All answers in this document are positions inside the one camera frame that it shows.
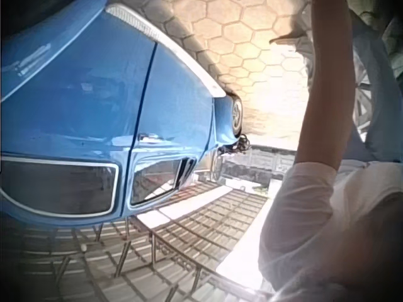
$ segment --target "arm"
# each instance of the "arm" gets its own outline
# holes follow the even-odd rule
[[[296,163],[339,169],[353,126],[355,72],[351,19],[345,0],[313,0],[315,71]]]

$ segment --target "person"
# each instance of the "person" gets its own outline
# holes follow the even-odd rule
[[[312,34],[314,58],[309,39],[296,41],[312,87],[295,163],[263,225],[259,269],[273,301],[403,301],[401,91],[379,35],[345,0],[312,1]],[[371,83],[365,142],[352,119],[354,53]]]

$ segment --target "white shirt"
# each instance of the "white shirt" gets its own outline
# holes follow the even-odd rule
[[[314,267],[318,247],[348,228],[389,194],[403,192],[403,165],[344,160],[339,172],[314,162],[295,164],[264,223],[259,253],[263,276],[278,290]]]

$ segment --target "car window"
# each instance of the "car window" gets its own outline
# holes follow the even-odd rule
[[[132,204],[138,204],[164,194],[175,187],[181,160],[163,160],[137,167],[133,181]]]
[[[117,169],[112,165],[2,159],[0,198],[48,216],[111,210]]]
[[[71,2],[73,0],[2,0],[1,39],[36,25]]]

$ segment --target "paved ground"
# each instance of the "paved ground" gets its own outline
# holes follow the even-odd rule
[[[252,143],[296,149],[308,98],[304,62],[269,41],[296,27],[310,30],[308,0],[123,2],[242,98],[244,132]]]

